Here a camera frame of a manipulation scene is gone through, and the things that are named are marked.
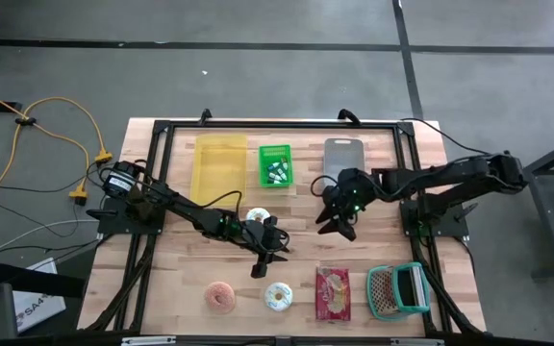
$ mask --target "red snack bag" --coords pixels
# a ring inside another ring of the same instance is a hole
[[[350,279],[347,269],[317,268],[315,319],[320,321],[350,320]]]

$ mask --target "donut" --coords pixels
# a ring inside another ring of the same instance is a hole
[[[209,284],[204,299],[209,309],[218,313],[228,313],[235,308],[235,290],[226,283]]]

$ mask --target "sticker label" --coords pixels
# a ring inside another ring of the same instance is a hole
[[[111,179],[109,180],[109,183],[112,184],[112,185],[117,185],[119,187],[122,187],[122,188],[125,188],[126,191],[129,191],[130,189],[132,189],[132,186],[123,182],[122,180],[119,180],[115,177],[111,177]]]

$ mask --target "yellow plastic container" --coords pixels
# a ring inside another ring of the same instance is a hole
[[[202,135],[196,139],[191,176],[191,200],[199,205],[233,190],[245,198],[247,176],[247,136]],[[215,207],[234,207],[237,194],[216,202]]]

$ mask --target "white cable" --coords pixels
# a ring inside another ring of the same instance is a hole
[[[0,249],[1,249],[1,248],[4,248],[4,247],[6,247],[6,246],[8,246],[8,245],[10,245],[10,244],[12,244],[12,243],[14,243],[15,241],[18,241],[18,240],[19,240],[20,238],[22,238],[22,237],[25,237],[25,236],[27,236],[27,235],[30,235],[30,234],[32,234],[32,233],[34,233],[34,232],[39,231],[39,230],[43,230],[43,229],[45,229],[45,228],[47,228],[47,227],[65,225],[65,224],[76,223],[76,222],[78,222],[78,223],[83,223],[83,222],[99,222],[99,221],[98,221],[98,220],[66,220],[66,221],[53,222],[52,224],[48,224],[48,225],[44,225],[44,226],[40,226],[40,227],[34,228],[34,229],[32,229],[31,231],[29,231],[29,232],[27,232],[27,233],[24,233],[24,234],[22,234],[22,235],[17,236],[16,238],[14,238],[14,239],[8,241],[7,243],[4,243],[4,244],[0,245]]]

